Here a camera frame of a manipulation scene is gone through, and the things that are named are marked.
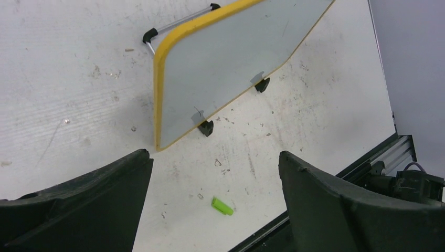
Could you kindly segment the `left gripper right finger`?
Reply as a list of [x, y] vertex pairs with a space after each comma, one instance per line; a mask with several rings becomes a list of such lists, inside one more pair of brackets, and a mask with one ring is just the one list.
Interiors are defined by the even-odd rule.
[[279, 175], [297, 251], [444, 251], [444, 207], [368, 191], [288, 151]]

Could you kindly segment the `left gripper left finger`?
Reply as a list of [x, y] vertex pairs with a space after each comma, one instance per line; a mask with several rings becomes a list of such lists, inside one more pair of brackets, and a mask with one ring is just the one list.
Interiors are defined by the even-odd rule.
[[1, 251], [132, 251], [153, 169], [148, 150], [1, 200]]

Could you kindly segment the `green marker cap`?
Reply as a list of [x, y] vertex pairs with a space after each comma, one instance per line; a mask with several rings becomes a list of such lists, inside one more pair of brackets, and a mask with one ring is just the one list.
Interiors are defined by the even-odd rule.
[[234, 213], [234, 210], [230, 206], [226, 205], [224, 202], [216, 197], [213, 197], [213, 199], [211, 200], [211, 206], [223, 215], [232, 216]]

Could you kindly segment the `yellow framed whiteboard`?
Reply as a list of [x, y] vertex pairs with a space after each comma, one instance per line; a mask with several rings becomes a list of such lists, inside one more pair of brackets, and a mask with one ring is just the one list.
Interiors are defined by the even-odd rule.
[[332, 1], [235, 1], [209, 7], [143, 36], [152, 48], [154, 143], [165, 150], [282, 67]]

